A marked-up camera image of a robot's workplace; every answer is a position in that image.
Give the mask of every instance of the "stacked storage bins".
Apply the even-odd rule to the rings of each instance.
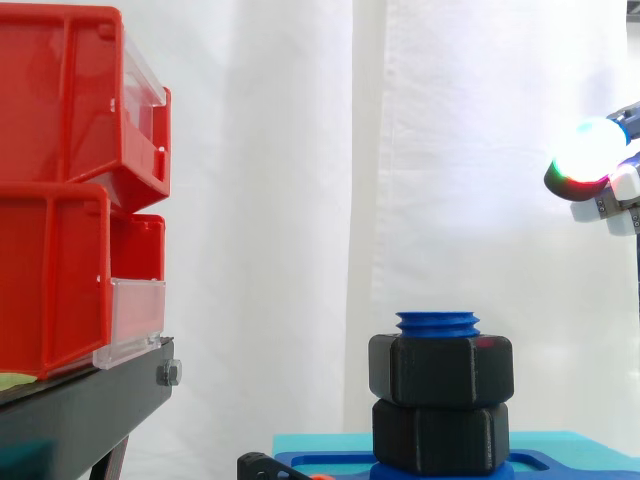
[[[0,374],[157,348],[171,96],[107,7],[0,4]]]

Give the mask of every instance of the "blue threaded bolt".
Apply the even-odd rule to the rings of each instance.
[[[473,312],[399,312],[401,337],[454,338],[480,334]]]

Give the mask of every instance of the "white curtain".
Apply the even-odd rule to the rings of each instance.
[[[473,310],[513,342],[512,429],[640,454],[635,238],[573,223],[542,183],[566,127],[633,100],[626,2],[373,3],[354,14],[346,427],[369,426],[366,341],[394,312]]]
[[[173,91],[152,210],[184,363],[123,479],[370,430],[367,341],[407,309],[513,341],[514,429],[640,454],[634,241],[542,185],[565,125],[631,100],[623,0],[112,3]]]

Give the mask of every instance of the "black shelf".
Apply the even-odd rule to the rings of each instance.
[[[112,463],[121,462],[129,433],[171,397],[164,369],[173,352],[173,339],[163,339],[111,370],[0,393],[0,479],[76,480],[94,465],[92,479],[118,478]]]

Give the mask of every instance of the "black clamp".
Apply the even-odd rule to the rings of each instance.
[[[311,480],[264,453],[247,453],[238,459],[238,480],[278,480],[283,478],[280,473],[286,473],[288,480]]]

